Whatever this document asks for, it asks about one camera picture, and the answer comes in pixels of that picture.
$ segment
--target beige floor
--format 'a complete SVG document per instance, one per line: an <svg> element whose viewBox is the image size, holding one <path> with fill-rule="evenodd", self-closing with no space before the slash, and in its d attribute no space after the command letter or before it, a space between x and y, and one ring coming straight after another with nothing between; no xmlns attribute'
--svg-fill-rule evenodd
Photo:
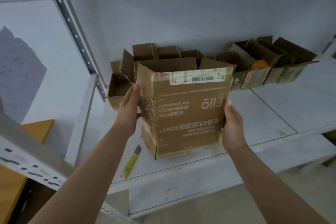
<svg viewBox="0 0 336 224"><path fill-rule="evenodd" d="M305 173L297 168L279 174L295 192L330 223L336 223L336 163ZM144 224L265 223L243 184L143 216ZM97 220L99 224L112 222Z"/></svg>

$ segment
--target hand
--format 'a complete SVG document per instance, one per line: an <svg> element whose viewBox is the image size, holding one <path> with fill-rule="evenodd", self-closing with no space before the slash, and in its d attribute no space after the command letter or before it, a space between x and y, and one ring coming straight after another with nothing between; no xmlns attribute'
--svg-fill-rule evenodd
<svg viewBox="0 0 336 224"><path fill-rule="evenodd" d="M243 118L233 108L230 100L225 103L224 113L226 123L221 131L223 135L223 147L230 153L233 150L247 146L247 143L244 137Z"/></svg>
<svg viewBox="0 0 336 224"><path fill-rule="evenodd" d="M138 100L140 98L139 84L133 85L125 94L123 100L120 102L118 115L112 127L125 133L129 138L135 132L137 120L141 116L138 113Z"/></svg>

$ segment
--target bare arm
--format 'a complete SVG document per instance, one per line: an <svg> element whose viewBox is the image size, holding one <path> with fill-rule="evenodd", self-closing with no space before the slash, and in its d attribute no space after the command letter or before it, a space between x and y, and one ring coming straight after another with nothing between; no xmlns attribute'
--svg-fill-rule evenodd
<svg viewBox="0 0 336 224"><path fill-rule="evenodd" d="M243 119L231 102L225 104L223 146L268 224L328 223L288 187L247 146Z"/></svg>
<svg viewBox="0 0 336 224"><path fill-rule="evenodd" d="M95 223L127 140L135 132L139 97L140 87L132 86L113 126L29 224Z"/></svg>

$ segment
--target person's left hand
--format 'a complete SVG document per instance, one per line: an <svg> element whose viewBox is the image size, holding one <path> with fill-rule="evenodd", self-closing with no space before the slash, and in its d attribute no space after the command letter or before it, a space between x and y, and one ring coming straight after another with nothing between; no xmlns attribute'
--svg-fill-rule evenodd
<svg viewBox="0 0 336 224"><path fill-rule="evenodd" d="M141 114L138 113L139 98L140 86L139 84L135 84L127 91L121 101L118 115L113 124L113 127L119 129L128 137L134 134L137 120L141 116Z"/></svg>

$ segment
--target barcode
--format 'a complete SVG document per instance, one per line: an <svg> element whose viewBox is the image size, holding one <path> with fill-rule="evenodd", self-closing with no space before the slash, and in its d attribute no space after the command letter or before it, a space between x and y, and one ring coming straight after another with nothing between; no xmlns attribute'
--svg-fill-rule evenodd
<svg viewBox="0 0 336 224"><path fill-rule="evenodd" d="M213 81L215 79L214 76L198 76L198 77L192 77L192 82L202 82L202 81Z"/></svg>
<svg viewBox="0 0 336 224"><path fill-rule="evenodd" d="M187 71L185 71L183 74L183 82L184 83L188 82L188 72Z"/></svg>

